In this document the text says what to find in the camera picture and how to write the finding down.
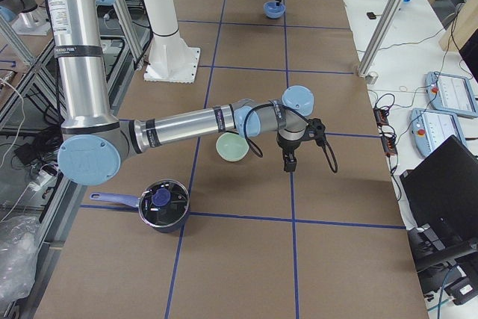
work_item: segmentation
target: electronic equipment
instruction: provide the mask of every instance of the electronic equipment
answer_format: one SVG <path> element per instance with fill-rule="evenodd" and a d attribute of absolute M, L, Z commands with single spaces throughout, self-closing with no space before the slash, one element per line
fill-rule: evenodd
<path fill-rule="evenodd" d="M 436 238 L 412 246 L 419 276 L 456 261 L 467 278 L 453 279 L 447 286 L 455 304 L 478 295 L 478 159 L 455 136 L 447 138 L 413 171 L 400 176 L 410 209 L 419 227 L 429 225 Z M 441 282 L 435 281 L 438 290 Z"/>
<path fill-rule="evenodd" d="M 410 118 L 410 129 L 423 157 L 428 156 L 451 135 L 457 136 L 466 145 L 458 117 L 452 112 L 414 108 Z"/>
<path fill-rule="evenodd" d="M 425 85 L 430 102 L 437 110 L 451 111 L 463 117 L 478 117 L 478 104 L 466 77 L 429 72 Z"/>

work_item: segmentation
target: blue and white control device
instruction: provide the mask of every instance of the blue and white control device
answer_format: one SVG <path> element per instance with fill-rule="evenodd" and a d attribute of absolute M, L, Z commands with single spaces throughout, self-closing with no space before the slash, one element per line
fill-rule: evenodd
<path fill-rule="evenodd" d="M 423 157 L 432 153 L 452 134 L 466 146 L 460 122 L 453 112 L 414 108 L 410 118 L 413 138 Z"/>
<path fill-rule="evenodd" d="M 425 85 L 430 102 L 437 110 L 461 117 L 478 117 L 478 104 L 466 77 L 431 71 L 426 74 Z"/>

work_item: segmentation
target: small bowl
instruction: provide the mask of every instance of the small bowl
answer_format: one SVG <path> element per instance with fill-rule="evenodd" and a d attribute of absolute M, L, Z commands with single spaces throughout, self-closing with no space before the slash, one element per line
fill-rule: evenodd
<path fill-rule="evenodd" d="M 249 146 L 244 138 L 238 134 L 226 132 L 216 141 L 216 150 L 223 159 L 229 162 L 242 160 L 249 151 Z"/>
<path fill-rule="evenodd" d="M 264 12 L 266 16 L 271 19 L 278 19 L 285 13 L 285 5 L 280 3 L 277 5 L 276 1 L 268 1 L 264 3 Z"/>

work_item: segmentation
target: blue bowl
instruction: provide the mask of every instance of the blue bowl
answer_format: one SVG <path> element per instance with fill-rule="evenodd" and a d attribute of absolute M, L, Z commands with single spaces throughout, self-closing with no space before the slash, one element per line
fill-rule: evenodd
<path fill-rule="evenodd" d="M 264 12 L 266 16 L 270 19 L 278 19 L 285 13 L 285 5 L 279 3 L 277 5 L 276 1 L 268 1 L 264 4 Z"/>

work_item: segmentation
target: metal pole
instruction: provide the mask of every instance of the metal pole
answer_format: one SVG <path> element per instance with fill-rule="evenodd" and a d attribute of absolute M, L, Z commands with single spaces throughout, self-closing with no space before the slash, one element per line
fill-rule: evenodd
<path fill-rule="evenodd" d="M 3 35 L 3 37 L 15 51 L 16 55 L 25 65 L 33 65 L 35 62 L 35 57 L 22 41 L 22 39 L 20 39 L 16 32 L 12 29 L 10 24 L 3 19 L 3 16 L 0 16 L 0 34 Z"/>
<path fill-rule="evenodd" d="M 360 65 L 358 65 L 358 76 L 367 78 L 373 59 L 375 58 L 376 53 L 379 51 L 379 48 L 385 39 L 385 35 L 387 34 L 387 31 L 390 28 L 395 14 L 399 10 L 402 2 L 403 0 L 388 0 L 388 3 L 383 10 L 383 14 L 380 17 L 379 24 L 376 26 L 372 38 L 368 43 L 367 49 L 365 50 L 364 57 L 361 59 Z"/>
<path fill-rule="evenodd" d="M 119 24 L 121 25 L 123 33 L 125 33 L 126 42 L 129 45 L 131 53 L 133 54 L 134 62 L 138 63 L 138 69 L 143 67 L 143 59 L 140 59 L 141 49 L 140 41 L 137 38 L 136 31 L 133 29 L 133 20 L 128 12 L 128 6 L 125 0 L 115 0 L 114 10 L 117 13 Z"/>

